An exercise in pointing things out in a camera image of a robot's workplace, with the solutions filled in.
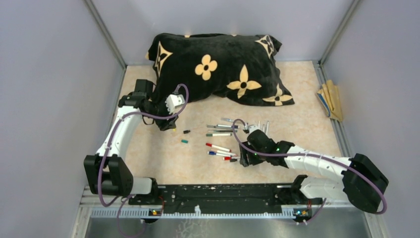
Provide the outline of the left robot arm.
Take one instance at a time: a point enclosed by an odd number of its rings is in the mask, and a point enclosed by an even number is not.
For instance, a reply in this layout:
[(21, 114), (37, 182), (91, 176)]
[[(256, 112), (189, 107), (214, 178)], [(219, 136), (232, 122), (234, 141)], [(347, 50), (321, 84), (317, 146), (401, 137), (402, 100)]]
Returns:
[(102, 146), (84, 159), (88, 185), (93, 194), (127, 197), (140, 195), (147, 205), (158, 201), (159, 192), (153, 178), (135, 177), (125, 164), (133, 134), (144, 118), (150, 118), (161, 131), (174, 129), (178, 115), (185, 109), (189, 91), (178, 84), (174, 92), (159, 102), (152, 102), (154, 84), (136, 81), (134, 91), (121, 97), (115, 121)]

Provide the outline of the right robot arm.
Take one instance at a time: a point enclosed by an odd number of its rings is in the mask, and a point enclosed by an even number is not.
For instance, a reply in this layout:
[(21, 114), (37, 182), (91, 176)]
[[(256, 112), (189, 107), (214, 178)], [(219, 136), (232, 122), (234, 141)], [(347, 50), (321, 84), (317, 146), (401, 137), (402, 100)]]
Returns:
[(238, 144), (245, 167), (253, 162), (267, 162), (318, 175), (298, 179), (297, 187), (290, 191), (296, 204), (304, 204), (310, 198), (330, 198), (348, 201), (371, 214), (383, 214), (387, 209), (384, 193), (389, 180), (366, 155), (323, 155), (289, 141), (275, 142), (259, 128), (251, 129), (247, 140)]

